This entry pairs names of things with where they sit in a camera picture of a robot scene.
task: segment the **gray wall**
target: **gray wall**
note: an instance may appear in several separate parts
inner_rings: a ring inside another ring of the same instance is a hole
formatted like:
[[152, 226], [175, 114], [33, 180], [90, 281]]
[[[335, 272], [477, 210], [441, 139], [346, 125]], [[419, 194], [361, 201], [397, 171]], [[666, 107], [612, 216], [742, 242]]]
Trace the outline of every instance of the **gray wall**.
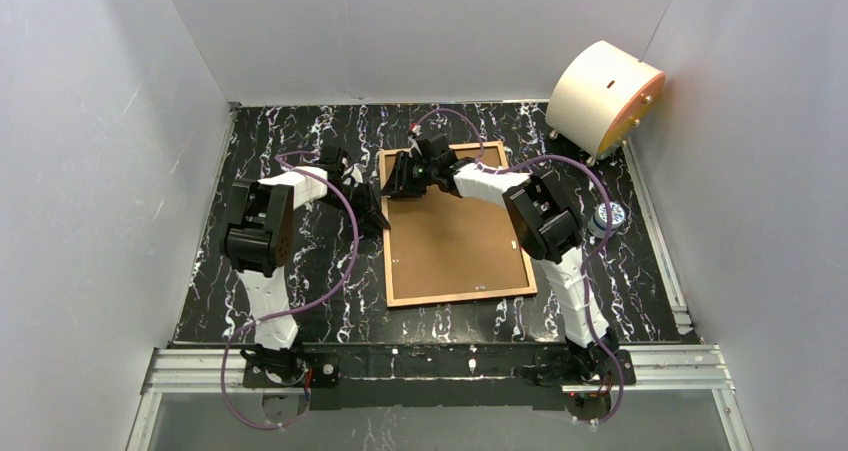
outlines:
[[580, 51], [636, 56], [670, 0], [173, 0], [244, 104], [550, 97]]
[[0, 436], [123, 449], [227, 104], [169, 0], [0, 0]]
[[848, 442], [848, 0], [674, 0], [636, 136], [663, 231], [758, 449]]

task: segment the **marble surface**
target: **marble surface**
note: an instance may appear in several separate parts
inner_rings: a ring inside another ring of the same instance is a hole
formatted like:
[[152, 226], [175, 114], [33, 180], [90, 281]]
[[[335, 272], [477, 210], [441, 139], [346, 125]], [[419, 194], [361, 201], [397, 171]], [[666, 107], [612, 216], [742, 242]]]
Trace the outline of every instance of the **marble surface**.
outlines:
[[[502, 140], [510, 163], [553, 153], [587, 157], [565, 139], [551, 142], [543, 103], [442, 105], [465, 113], [487, 140]], [[215, 199], [209, 214], [175, 342], [222, 343], [248, 318], [247, 296], [236, 273], [218, 250], [222, 216], [236, 178], [257, 179], [281, 172], [275, 157], [293, 150], [318, 151], [338, 144], [377, 180], [377, 151], [405, 147], [411, 123], [436, 105], [362, 105], [242, 108], [238, 111]], [[436, 115], [451, 143], [473, 142], [457, 117]], [[575, 169], [552, 165], [579, 204], [584, 221], [599, 203], [588, 179]], [[602, 260], [590, 266], [590, 279], [601, 310], [622, 341], [678, 341], [674, 317], [633, 189], [618, 151], [593, 168], [629, 219], [610, 241]], [[295, 243], [286, 266], [293, 306], [322, 295], [347, 264], [350, 236], [341, 212], [316, 203], [295, 217]], [[594, 238], [584, 243], [589, 250]], [[471, 301], [387, 309], [381, 236], [360, 243], [355, 271], [336, 296], [297, 317], [306, 342], [339, 343], [486, 343], [562, 341], [563, 322], [556, 299], [537, 271], [535, 297]], [[251, 341], [252, 335], [246, 337]]]

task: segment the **white cylinder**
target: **white cylinder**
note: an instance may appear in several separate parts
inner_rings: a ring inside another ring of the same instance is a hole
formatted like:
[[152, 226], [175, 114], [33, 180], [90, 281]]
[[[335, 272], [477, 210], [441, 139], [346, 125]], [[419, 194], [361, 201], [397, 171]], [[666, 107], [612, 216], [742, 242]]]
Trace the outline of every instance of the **white cylinder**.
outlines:
[[598, 41], [562, 74], [545, 121], [593, 158], [602, 159], [639, 125], [663, 85], [665, 73]]

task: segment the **cork board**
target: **cork board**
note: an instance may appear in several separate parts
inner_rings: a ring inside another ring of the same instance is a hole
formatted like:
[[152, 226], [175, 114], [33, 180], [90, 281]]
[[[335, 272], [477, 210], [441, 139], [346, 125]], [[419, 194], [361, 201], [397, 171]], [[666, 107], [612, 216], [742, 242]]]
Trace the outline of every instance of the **cork board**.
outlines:
[[[460, 158], [479, 153], [476, 143], [451, 148]], [[483, 163], [506, 166], [503, 143], [485, 143], [484, 150]], [[398, 151], [380, 151], [381, 189]], [[504, 208], [436, 186], [420, 199], [383, 197], [382, 207], [392, 225], [383, 232], [389, 306], [536, 294], [530, 257]]]

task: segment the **purple cable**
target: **purple cable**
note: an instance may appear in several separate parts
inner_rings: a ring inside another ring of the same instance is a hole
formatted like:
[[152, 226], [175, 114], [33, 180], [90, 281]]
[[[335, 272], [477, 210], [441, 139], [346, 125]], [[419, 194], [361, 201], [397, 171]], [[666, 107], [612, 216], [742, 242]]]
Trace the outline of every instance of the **purple cable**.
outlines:
[[450, 114], [459, 116], [465, 122], [465, 124], [467, 124], [468, 126], [471, 127], [471, 129], [474, 131], [474, 134], [477, 135], [477, 142], [480, 143], [480, 154], [478, 154], [477, 157], [475, 158], [475, 161], [479, 161], [480, 158], [483, 157], [483, 153], [485, 152], [485, 149], [484, 149], [484, 146], [483, 146], [483, 135], [480, 134], [480, 130], [477, 129], [477, 126], [474, 126], [474, 123], [472, 123], [471, 120], [468, 119], [468, 116], [460, 113], [459, 111], [454, 111], [450, 108], [436, 108], [436, 109], [431, 109], [424, 116], [421, 116], [420, 118], [418, 118], [418, 121], [416, 121], [415, 124], [417, 124], [418, 126], [421, 126], [421, 123], [423, 123], [425, 119], [429, 118], [430, 116], [432, 116], [436, 113], [440, 113], [440, 112], [450, 113]]
[[[512, 166], [512, 167], [504, 169], [504, 170], [491, 171], [487, 168], [483, 168], [483, 169], [486, 170], [487, 172], [491, 172], [493, 174], [513, 173], [515, 171], [518, 171], [519, 169], [522, 169], [522, 168], [525, 168], [527, 166], [531, 166], [531, 165], [534, 165], [534, 164], [538, 164], [542, 161], [560, 161], [562, 163], [569, 164], [569, 165], [574, 166], [575, 168], [579, 169], [580, 171], [583, 172], [583, 174], [588, 176], [588, 178], [592, 182], [592, 184], [594, 184], [595, 187], [598, 188], [598, 193], [601, 195], [601, 199], [604, 201], [604, 209], [606, 209], [606, 212], [607, 212], [607, 226], [606, 226], [606, 229], [604, 230], [604, 237], [601, 239], [601, 242], [600, 242], [600, 244], [598, 244], [598, 247], [595, 248], [588, 255], [586, 255], [586, 259], [583, 260], [583, 265], [580, 266], [580, 274], [586, 275], [589, 260], [592, 259], [593, 257], [595, 257], [595, 255], [600, 254], [601, 251], [603, 251], [606, 248], [607, 241], [609, 241], [610, 236], [612, 236], [612, 232], [610, 231], [612, 229], [612, 204], [610, 203], [609, 194], [607, 194], [607, 190], [604, 188], [604, 185], [601, 183], [601, 180], [598, 179], [598, 177], [595, 175], [595, 173], [593, 173], [588, 167], [586, 167], [585, 164], [581, 163], [580, 161], [575, 161], [571, 158], [566, 158], [565, 156], [557, 156], [557, 155], [552, 155], [552, 154], [545, 154], [545, 155], [542, 155], [542, 156], [537, 156], [535, 158], [530, 158], [527, 161], [524, 161], [523, 163], [516, 164], [515, 166]], [[618, 408], [621, 407], [621, 402], [624, 401], [624, 370], [621, 369], [621, 363], [618, 362], [618, 358], [616, 358], [615, 353], [613, 353], [612, 350], [610, 350], [607, 347], [607, 345], [605, 345], [603, 343], [603, 341], [601, 341], [601, 338], [598, 336], [597, 330], [595, 330], [594, 324], [592, 324], [592, 311], [589, 308], [589, 304], [590, 304], [589, 300], [591, 299], [592, 288], [589, 285], [588, 279], [584, 279], [583, 283], [585, 285], [585, 293], [583, 294], [583, 303], [586, 305], [586, 307], [585, 307], [586, 322], [589, 324], [589, 333], [592, 334], [592, 339], [595, 340], [595, 343], [597, 343], [598, 347], [600, 347], [604, 351], [604, 353], [606, 353], [607, 356], [609, 356], [610, 359], [612, 359], [613, 364], [615, 364], [615, 370], [618, 373], [618, 378], [619, 378], [618, 379], [618, 395], [615, 398], [615, 404], [613, 405], [612, 409], [610, 409], [610, 412], [607, 413], [606, 416], [604, 416], [603, 418], [600, 418], [598, 420], [598, 423], [604, 423], [604, 422], [609, 421], [610, 418], [612, 418], [613, 415], [615, 415], [615, 413], [618, 411]]]
[[289, 171], [302, 174], [304, 176], [307, 176], [309, 178], [312, 178], [312, 179], [318, 181], [319, 183], [327, 186], [327, 188], [330, 191], [332, 191], [333, 193], [336, 194], [336, 196], [339, 197], [339, 199], [342, 202], [342, 205], [345, 208], [345, 211], [347, 211], [348, 216], [350, 216], [351, 225], [353, 226], [353, 247], [351, 248], [351, 251], [350, 251], [350, 263], [348, 264], [347, 269], [345, 269], [345, 272], [344, 272], [344, 274], [342, 274], [342, 277], [341, 277], [341, 279], [339, 279], [339, 282], [336, 283], [336, 285], [333, 286], [333, 288], [330, 289], [325, 295], [321, 296], [320, 298], [316, 299], [315, 301], [312, 301], [311, 303], [304, 304], [303, 306], [300, 306], [300, 307], [297, 307], [297, 308], [287, 309], [285, 311], [278, 311], [276, 313], [271, 313], [267, 316], [262, 316], [261, 318], [257, 318], [256, 320], [254, 320], [252, 322], [248, 322], [245, 325], [243, 325], [242, 327], [236, 329], [233, 332], [233, 334], [229, 337], [229, 339], [227, 339], [227, 344], [224, 346], [224, 359], [221, 360], [221, 394], [224, 395], [224, 402], [227, 404], [227, 408], [229, 408], [230, 412], [233, 413], [233, 416], [235, 416], [236, 419], [238, 419], [242, 423], [250, 426], [251, 428], [255, 428], [255, 429], [263, 429], [263, 430], [269, 430], [269, 431], [273, 431], [275, 429], [281, 429], [281, 428], [284, 428], [284, 427], [294, 423], [295, 421], [302, 418], [303, 416], [305, 416], [306, 412], [304, 412], [303, 414], [300, 414], [299, 416], [295, 416], [293, 419], [286, 421], [282, 425], [274, 425], [274, 426], [265, 425], [265, 424], [257, 424], [257, 423], [250, 421], [249, 419], [245, 418], [244, 416], [242, 416], [242, 414], [238, 412], [238, 410], [235, 408], [235, 406], [233, 406], [233, 402], [230, 399], [230, 396], [227, 394], [227, 385], [224, 381], [224, 373], [226, 373], [226, 370], [227, 370], [227, 356], [230, 353], [230, 347], [233, 344], [233, 340], [235, 339], [236, 336], [240, 336], [243, 333], [246, 333], [247, 331], [254, 329], [256, 327], [256, 325], [259, 324], [259, 323], [264, 323], [264, 322], [270, 321], [272, 319], [281, 318], [283, 316], [289, 316], [289, 315], [296, 314], [296, 313], [302, 313], [303, 311], [308, 311], [308, 310], [320, 305], [324, 301], [327, 301], [328, 299], [330, 299], [334, 294], [336, 294], [336, 292], [338, 292], [339, 289], [341, 289], [342, 286], [344, 286], [344, 284], [347, 282], [347, 280], [350, 279], [350, 275], [353, 272], [353, 265], [356, 263], [356, 255], [359, 252], [359, 226], [357, 226], [357, 224], [356, 224], [356, 215], [353, 213], [353, 208], [351, 208], [350, 203], [348, 202], [347, 198], [345, 198], [345, 196], [344, 196], [344, 193], [342, 193], [337, 187], [330, 184], [330, 182], [327, 181], [326, 179], [321, 178], [320, 176], [316, 176], [316, 175], [314, 175], [314, 174], [312, 174], [308, 171], [296, 169], [293, 166], [286, 163], [285, 161], [283, 161], [283, 159], [282, 159], [282, 158], [285, 158], [286, 156], [303, 155], [303, 154], [315, 155], [316, 153], [312, 153], [310, 151], [292, 151], [290, 153], [280, 154], [276, 158], [277, 158], [277, 161], [280, 163], [280, 166], [287, 168]]

